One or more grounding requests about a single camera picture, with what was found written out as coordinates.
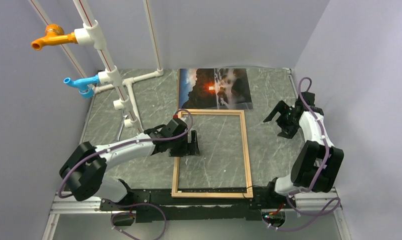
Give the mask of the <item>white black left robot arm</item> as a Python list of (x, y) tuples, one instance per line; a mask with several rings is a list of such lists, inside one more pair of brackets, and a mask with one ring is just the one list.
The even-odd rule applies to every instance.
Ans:
[(70, 190), (70, 197), (81, 202), (90, 197), (108, 199), (120, 210), (132, 205), (133, 191), (122, 179), (105, 176), (110, 169), (141, 157), (168, 152), (171, 157), (198, 156), (197, 132), (174, 116), (168, 124), (149, 128), (137, 136), (104, 145), (81, 143), (59, 171), (61, 192)]

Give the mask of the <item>light wooden picture frame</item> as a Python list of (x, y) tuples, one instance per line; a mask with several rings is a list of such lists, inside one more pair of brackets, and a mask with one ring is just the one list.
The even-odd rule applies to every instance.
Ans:
[(171, 196), (173, 198), (204, 198), (204, 199), (243, 199), (243, 198), (252, 198), (253, 190), (252, 190), (252, 177), (251, 177), (251, 167), (250, 167), (250, 159), (249, 159), (249, 149), (248, 149), (248, 140), (247, 140), (247, 130), (246, 130), (246, 121), (245, 121), (245, 113), (243, 110), (225, 110), (225, 109), (180, 109), (176, 113), (176, 115), (180, 118), (182, 116), (193, 116), (193, 115), (205, 115), (205, 116), (238, 116), (240, 120), (241, 127), (241, 143), (244, 157), (244, 171), (245, 171), (245, 181), (246, 187), (244, 192), (183, 192), (178, 190), (178, 173), (179, 173), (179, 160), (180, 158), (176, 157), (174, 159), (174, 169), (173, 169), (173, 181), (172, 181), (172, 189)]

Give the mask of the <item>sunset landscape photo print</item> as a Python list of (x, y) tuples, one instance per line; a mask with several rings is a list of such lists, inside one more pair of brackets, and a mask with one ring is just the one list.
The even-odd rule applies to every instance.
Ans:
[(245, 68), (181, 68), (178, 71), (178, 108), (252, 110)]

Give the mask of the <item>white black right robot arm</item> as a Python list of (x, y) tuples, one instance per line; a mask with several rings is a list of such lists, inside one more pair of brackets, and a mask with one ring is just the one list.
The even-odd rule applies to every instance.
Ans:
[(264, 122), (269, 122), (279, 114), (276, 123), (281, 132), (278, 136), (292, 139), (298, 130), (302, 130), (305, 140), (291, 172), (268, 183), (264, 201), (271, 208), (281, 204), (284, 196), (301, 192), (327, 193), (334, 185), (344, 152), (328, 137), (323, 123), (324, 112), (315, 106), (314, 101), (315, 94), (304, 91), (293, 106), (279, 101), (264, 119)]

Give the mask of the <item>orange plastic faucet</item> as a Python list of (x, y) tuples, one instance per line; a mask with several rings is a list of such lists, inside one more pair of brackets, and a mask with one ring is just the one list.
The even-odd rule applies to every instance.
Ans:
[(68, 43), (78, 44), (74, 32), (65, 34), (62, 27), (57, 24), (49, 24), (45, 28), (45, 36), (31, 42), (34, 50), (41, 50), (44, 46), (56, 46)]

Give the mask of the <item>blue plastic faucet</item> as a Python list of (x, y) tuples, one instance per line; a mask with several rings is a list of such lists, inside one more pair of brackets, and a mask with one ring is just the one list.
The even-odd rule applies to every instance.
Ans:
[(98, 75), (86, 78), (80, 78), (77, 80), (72, 80), (69, 77), (66, 77), (63, 80), (63, 83), (69, 87), (76, 88), (79, 90), (79, 93), (82, 95), (83, 98), (89, 99), (94, 96), (94, 90), (90, 85), (99, 84), (100, 80)]

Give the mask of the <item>aluminium extrusion rail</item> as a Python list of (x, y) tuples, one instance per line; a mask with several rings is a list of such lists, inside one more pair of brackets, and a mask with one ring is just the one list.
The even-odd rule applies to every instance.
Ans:
[(55, 193), (50, 214), (98, 214), (100, 211), (101, 198), (90, 197), (83, 201), (77, 201), (75, 197), (60, 198)]

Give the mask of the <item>silver metal wrench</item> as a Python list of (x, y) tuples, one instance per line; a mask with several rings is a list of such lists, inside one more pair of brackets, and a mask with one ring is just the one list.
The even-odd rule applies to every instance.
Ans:
[(117, 133), (116, 133), (115, 138), (114, 138), (115, 142), (120, 141), (121, 134), (122, 134), (122, 131), (124, 129), (124, 121), (127, 119), (127, 117), (128, 117), (128, 115), (125, 112), (123, 112), (122, 116), (121, 116), (120, 125), (118, 127)]

